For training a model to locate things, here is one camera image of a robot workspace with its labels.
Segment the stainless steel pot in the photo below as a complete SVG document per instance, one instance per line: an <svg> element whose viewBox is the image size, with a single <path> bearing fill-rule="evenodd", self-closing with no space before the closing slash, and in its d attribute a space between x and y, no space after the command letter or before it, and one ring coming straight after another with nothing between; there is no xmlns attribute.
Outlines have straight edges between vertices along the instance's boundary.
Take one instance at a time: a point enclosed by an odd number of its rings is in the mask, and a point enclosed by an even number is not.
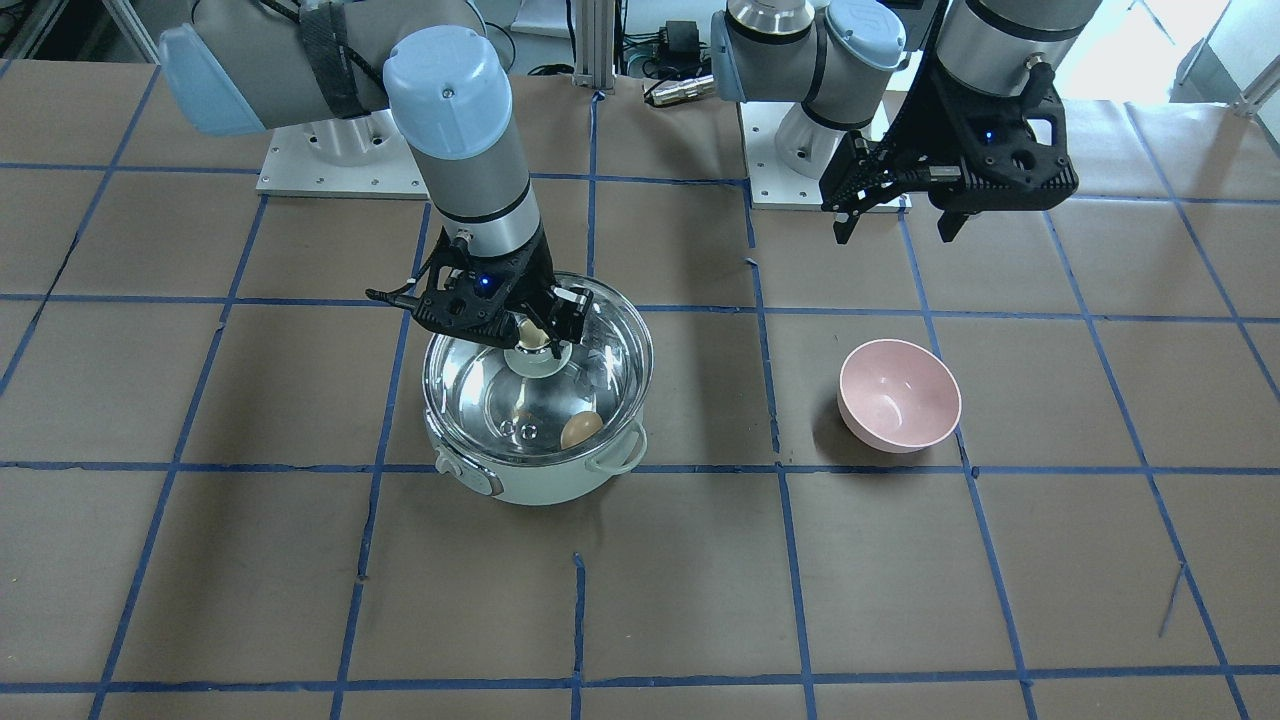
<svg viewBox="0 0 1280 720"><path fill-rule="evenodd" d="M562 350L567 361L552 360L549 347L503 351L435 336L422 364L436 469L517 505L580 497L634 469L649 446L643 424L653 378L649 328L609 286L572 273L556 277L594 293L582 342ZM535 361L532 354L541 352L548 364L531 369L536 363L512 352ZM566 425L593 414L599 429L566 443Z"/></svg>

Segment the power adapter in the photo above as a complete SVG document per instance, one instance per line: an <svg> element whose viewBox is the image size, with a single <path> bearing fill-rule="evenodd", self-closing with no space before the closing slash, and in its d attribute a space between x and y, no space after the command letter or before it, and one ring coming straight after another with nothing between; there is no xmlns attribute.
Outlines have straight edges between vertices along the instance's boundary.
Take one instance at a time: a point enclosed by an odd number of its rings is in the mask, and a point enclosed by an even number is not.
<svg viewBox="0 0 1280 720"><path fill-rule="evenodd" d="M698 41L698 23L667 20L658 31L658 67L676 79L698 77L703 67L703 50Z"/></svg>

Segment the brown egg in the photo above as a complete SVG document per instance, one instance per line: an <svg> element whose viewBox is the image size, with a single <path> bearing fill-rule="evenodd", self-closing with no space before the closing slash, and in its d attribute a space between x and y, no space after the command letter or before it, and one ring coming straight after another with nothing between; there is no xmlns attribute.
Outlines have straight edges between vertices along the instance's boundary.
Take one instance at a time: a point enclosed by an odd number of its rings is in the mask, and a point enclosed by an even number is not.
<svg viewBox="0 0 1280 720"><path fill-rule="evenodd" d="M604 420L600 415L591 410L584 410L577 415L573 415L564 423L564 429L561 430L561 450L568 450L575 445L585 442L588 438L600 432L604 427Z"/></svg>
<svg viewBox="0 0 1280 720"><path fill-rule="evenodd" d="M520 323L520 346L525 350L539 350L547 347L547 343L552 338L543 332L541 328L534 324L532 320L525 319Z"/></svg>

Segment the pot rim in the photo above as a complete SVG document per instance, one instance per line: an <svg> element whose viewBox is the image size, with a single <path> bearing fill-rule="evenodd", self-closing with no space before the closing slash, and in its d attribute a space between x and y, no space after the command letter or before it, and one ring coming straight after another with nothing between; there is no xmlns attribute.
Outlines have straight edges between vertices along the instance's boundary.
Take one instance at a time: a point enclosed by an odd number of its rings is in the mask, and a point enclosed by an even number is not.
<svg viewBox="0 0 1280 720"><path fill-rule="evenodd" d="M641 374L635 398L631 400L622 410L613 416L609 424L591 436L588 441L584 441L573 447L559 450L557 452L549 452L547 455L535 455L527 457L498 457L490 451L481 447L479 443L472 442L470 438L462 433L456 432L453 428L447 427L443 421L445 414L438 402L431 397L428 389L428 372L431 368L431 357L435 352L440 351L440 347L445 342L467 342L452 336L434 334L426 346L426 355L422 357L422 372L421 372L421 386L422 386L422 398L426 401L426 409L422 413L426 420L428 429L436 436L436 438L445 445L453 452L470 457L481 465L489 468L493 465L500 465L504 468L544 468L552 465L563 465L581 460L589 455L599 452L605 446L613 443L614 439L621 436L627 427L635 420L636 415L644 407L645 397L649 395L649 386L653 384L653 336L649 333L649 325L645 324L644 316L636 310L635 305L626 299L621 292L614 290L612 286L579 273L557 272L556 279L562 281L562 284L572 287L572 283L580 282L586 286L588 290L594 290L591 286L598 286L609 291L616 301L611 302L617 306L621 315L631 316L635 319L635 329L637 341L641 348Z"/></svg>

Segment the bowl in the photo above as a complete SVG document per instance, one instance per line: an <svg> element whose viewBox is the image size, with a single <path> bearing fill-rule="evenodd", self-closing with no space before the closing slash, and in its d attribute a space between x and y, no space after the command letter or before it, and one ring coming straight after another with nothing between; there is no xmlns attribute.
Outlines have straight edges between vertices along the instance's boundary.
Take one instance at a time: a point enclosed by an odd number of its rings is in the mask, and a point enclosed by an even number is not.
<svg viewBox="0 0 1280 720"><path fill-rule="evenodd" d="M947 438L960 421L960 386L928 350L905 340L858 346L840 368L840 416L884 452L914 452Z"/></svg>

